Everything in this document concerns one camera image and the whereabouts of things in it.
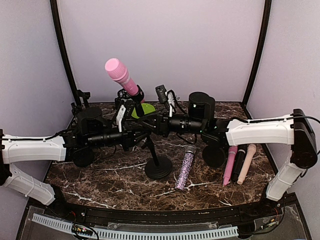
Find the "purple glitter microphone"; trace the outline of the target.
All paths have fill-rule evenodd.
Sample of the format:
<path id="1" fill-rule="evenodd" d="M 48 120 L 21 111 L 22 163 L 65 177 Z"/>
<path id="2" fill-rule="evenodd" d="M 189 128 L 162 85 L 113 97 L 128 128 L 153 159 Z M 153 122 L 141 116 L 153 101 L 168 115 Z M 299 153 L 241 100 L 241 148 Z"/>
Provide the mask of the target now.
<path id="1" fill-rule="evenodd" d="M 194 145 L 188 145 L 185 147 L 185 154 L 182 160 L 179 176 L 175 182 L 175 189 L 183 191 L 187 183 L 189 172 L 191 170 L 193 160 L 196 153 L 196 147 Z"/>

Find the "pink microphone front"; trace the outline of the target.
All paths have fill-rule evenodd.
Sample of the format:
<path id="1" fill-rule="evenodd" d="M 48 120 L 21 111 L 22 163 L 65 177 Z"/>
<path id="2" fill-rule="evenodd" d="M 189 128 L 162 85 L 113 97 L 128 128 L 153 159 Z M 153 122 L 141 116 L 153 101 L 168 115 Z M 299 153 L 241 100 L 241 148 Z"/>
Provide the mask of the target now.
<path id="1" fill-rule="evenodd" d="M 139 103 L 145 101 L 144 93 L 130 77 L 128 68 L 117 58 L 109 59 L 104 66 L 109 77 Z"/>

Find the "pink microphone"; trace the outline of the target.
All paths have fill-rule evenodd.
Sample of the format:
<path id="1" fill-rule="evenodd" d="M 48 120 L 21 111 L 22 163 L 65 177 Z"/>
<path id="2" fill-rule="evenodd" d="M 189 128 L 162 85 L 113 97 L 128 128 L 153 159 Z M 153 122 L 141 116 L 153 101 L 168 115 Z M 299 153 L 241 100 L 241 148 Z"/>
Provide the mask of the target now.
<path id="1" fill-rule="evenodd" d="M 238 152 L 238 146 L 231 146 L 228 149 L 228 157 L 227 157 L 227 162 L 224 170 L 223 184 L 222 184 L 224 187 L 227 186 L 230 182 L 237 152 Z"/>
<path id="2" fill-rule="evenodd" d="M 128 68 L 117 58 L 109 59 L 104 66 L 109 77 L 139 103 L 145 101 L 144 93 L 130 77 Z"/>

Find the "black microphone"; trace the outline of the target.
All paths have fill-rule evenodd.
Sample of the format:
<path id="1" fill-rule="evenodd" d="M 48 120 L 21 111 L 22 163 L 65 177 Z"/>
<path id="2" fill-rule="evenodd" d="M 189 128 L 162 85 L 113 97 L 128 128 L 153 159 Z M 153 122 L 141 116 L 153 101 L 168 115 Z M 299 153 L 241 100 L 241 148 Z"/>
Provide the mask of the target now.
<path id="1" fill-rule="evenodd" d="M 246 157 L 246 150 L 244 148 L 239 148 L 237 151 L 237 154 L 235 156 L 235 162 L 232 168 L 232 172 L 231 172 L 231 178 L 230 180 L 234 183 L 237 182 L 238 177 L 240 175 L 242 166 L 244 164 L 245 161 L 245 157 Z"/>

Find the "black tripod mic stand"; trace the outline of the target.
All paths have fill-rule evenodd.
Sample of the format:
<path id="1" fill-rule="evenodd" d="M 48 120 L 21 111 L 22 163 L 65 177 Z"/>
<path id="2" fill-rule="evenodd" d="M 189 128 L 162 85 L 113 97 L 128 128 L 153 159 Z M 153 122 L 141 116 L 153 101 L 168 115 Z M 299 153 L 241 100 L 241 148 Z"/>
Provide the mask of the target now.
<path id="1" fill-rule="evenodd" d="M 114 109 L 118 110 L 119 107 L 121 107 L 122 105 L 127 109 L 134 107 L 134 103 L 131 99 L 131 96 L 127 93 L 127 91 L 124 88 L 117 92 L 117 97 L 114 99 Z"/>

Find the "black round-base mic stand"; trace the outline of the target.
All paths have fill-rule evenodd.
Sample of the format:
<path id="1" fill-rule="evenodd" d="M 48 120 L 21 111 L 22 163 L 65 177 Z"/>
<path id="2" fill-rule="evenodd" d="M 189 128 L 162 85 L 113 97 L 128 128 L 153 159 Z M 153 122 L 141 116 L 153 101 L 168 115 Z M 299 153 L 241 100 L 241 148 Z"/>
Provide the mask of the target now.
<path id="1" fill-rule="evenodd" d="M 89 102 L 88 100 L 90 99 L 91 97 L 91 93 L 90 92 L 83 92 L 81 90 L 77 90 L 76 91 L 76 95 L 79 97 L 79 98 L 82 98 L 82 101 L 83 101 L 83 104 L 84 104 L 84 107 L 85 108 L 89 108 L 90 105 L 89 105 Z"/>

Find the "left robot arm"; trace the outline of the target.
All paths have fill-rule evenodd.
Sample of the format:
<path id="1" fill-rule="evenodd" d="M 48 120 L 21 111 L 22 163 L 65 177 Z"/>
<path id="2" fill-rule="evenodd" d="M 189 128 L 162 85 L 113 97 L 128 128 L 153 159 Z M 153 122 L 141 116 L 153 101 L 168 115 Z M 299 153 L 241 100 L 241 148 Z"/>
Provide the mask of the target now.
<path id="1" fill-rule="evenodd" d="M 95 160 L 94 149 L 121 145 L 125 151 L 151 132 L 136 123 L 118 129 L 103 117 L 99 107 L 88 107 L 75 114 L 75 123 L 53 136 L 18 137 L 0 135 L 0 184 L 33 198 L 60 218 L 71 213 L 59 187 L 41 182 L 15 165 L 24 161 L 73 162 L 84 168 Z"/>

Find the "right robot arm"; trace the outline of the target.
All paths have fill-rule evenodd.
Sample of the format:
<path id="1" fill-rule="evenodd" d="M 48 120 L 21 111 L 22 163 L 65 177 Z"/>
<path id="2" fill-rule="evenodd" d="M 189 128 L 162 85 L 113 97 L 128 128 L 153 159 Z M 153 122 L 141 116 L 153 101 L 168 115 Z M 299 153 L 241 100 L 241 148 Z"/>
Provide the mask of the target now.
<path id="1" fill-rule="evenodd" d="M 200 135 L 213 149 L 247 144 L 290 145 L 291 156 L 267 185 L 266 198 L 255 205 L 255 213 L 266 217 L 274 210 L 274 201 L 279 201 L 298 177 L 318 161 L 316 136 L 309 120 L 299 108 L 275 118 L 215 118 L 215 99 L 196 91 L 189 95 L 187 114 L 153 112 L 140 117 L 138 122 L 163 137 L 170 132 Z"/>

